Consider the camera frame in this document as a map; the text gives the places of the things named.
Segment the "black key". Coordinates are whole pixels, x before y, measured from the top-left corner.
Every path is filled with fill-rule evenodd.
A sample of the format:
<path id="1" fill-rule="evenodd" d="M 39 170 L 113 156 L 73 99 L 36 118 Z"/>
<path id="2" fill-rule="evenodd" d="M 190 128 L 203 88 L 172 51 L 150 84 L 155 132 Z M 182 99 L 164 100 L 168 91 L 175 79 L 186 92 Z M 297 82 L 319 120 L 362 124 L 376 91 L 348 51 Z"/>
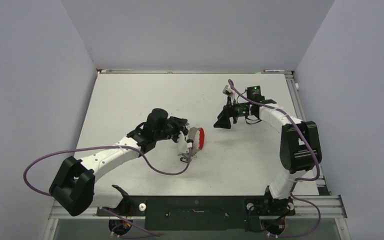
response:
<path id="1" fill-rule="evenodd" d="M 190 163 L 192 161 L 193 157 L 192 156 L 182 156 L 179 158 L 179 160 L 183 163 Z"/>

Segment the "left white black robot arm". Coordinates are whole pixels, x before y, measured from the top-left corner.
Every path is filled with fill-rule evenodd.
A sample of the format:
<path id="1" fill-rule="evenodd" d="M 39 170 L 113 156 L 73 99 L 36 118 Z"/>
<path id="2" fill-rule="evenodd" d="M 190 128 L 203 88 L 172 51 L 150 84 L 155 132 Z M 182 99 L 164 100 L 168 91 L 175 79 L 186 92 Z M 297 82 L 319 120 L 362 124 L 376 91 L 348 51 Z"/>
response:
<path id="1" fill-rule="evenodd" d="M 89 207 L 110 208 L 116 215 L 123 215 L 129 208 L 126 192 L 117 185 L 111 189 L 96 187 L 99 179 L 128 161 L 144 157 L 158 141 L 172 140 L 180 153 L 190 153 L 193 142 L 187 138 L 189 130 L 186 118 L 169 116 L 166 110 L 155 108 L 146 121 L 117 143 L 99 147 L 99 152 L 90 156 L 63 160 L 48 192 L 73 217 Z"/>

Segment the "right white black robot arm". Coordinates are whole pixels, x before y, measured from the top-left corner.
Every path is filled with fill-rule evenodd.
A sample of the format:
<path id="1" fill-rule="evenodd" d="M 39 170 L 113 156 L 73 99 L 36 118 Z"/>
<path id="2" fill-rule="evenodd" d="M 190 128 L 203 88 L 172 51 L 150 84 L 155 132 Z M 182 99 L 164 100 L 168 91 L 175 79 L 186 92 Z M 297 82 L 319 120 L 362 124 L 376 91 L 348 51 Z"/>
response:
<path id="1" fill-rule="evenodd" d="M 276 101 L 266 99 L 258 85 L 246 89 L 245 102 L 236 100 L 236 91 L 230 85 L 226 85 L 222 92 L 227 101 L 214 128 L 230 129 L 240 117 L 254 116 L 258 122 L 266 122 L 280 134 L 282 169 L 262 197 L 246 200 L 246 204 L 251 204 L 249 210 L 254 215 L 263 216 L 292 213 L 292 193 L 297 183 L 314 181 L 320 174 L 322 154 L 317 125 L 289 115 Z"/>

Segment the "grey red keyring holder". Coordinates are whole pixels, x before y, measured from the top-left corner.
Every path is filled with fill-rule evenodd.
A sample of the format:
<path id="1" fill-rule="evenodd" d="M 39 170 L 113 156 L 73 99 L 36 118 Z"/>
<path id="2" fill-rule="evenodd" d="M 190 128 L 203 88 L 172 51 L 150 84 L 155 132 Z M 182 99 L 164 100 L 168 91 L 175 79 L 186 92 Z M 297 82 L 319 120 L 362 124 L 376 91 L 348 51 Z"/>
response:
<path id="1" fill-rule="evenodd" d="M 205 131 L 202 127 L 192 127 L 188 132 L 188 139 L 192 140 L 191 154 L 194 156 L 204 148 Z"/>

